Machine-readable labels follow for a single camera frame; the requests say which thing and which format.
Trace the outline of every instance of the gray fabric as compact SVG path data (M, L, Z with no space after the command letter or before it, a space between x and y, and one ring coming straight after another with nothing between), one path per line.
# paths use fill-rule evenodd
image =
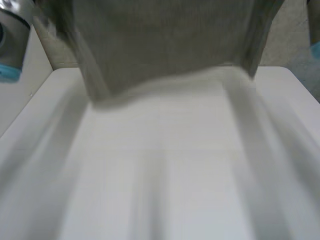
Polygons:
M254 76L284 0L41 0L94 101L222 64Z

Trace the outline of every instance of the metal object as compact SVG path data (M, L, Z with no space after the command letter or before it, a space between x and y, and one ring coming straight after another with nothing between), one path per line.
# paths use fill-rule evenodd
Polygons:
M0 0L0 82L20 78L34 7L33 0Z

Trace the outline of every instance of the blue object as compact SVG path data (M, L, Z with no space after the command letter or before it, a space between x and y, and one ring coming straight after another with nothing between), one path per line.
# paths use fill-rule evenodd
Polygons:
M20 69L0 64L0 83L16 83L20 75Z
M320 41L311 46L311 53L315 59L320 59Z

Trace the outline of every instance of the white table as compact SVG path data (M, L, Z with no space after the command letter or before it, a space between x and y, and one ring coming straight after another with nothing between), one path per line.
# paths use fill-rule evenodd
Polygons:
M0 166L17 178L0 191L3 239L146 239L134 229L152 229L150 188L163 200L155 214L167 239L254 239L230 164L241 141L210 74L93 107L78 69L54 71L0 138ZM320 143L320 105L289 70L259 67L255 81L283 96Z

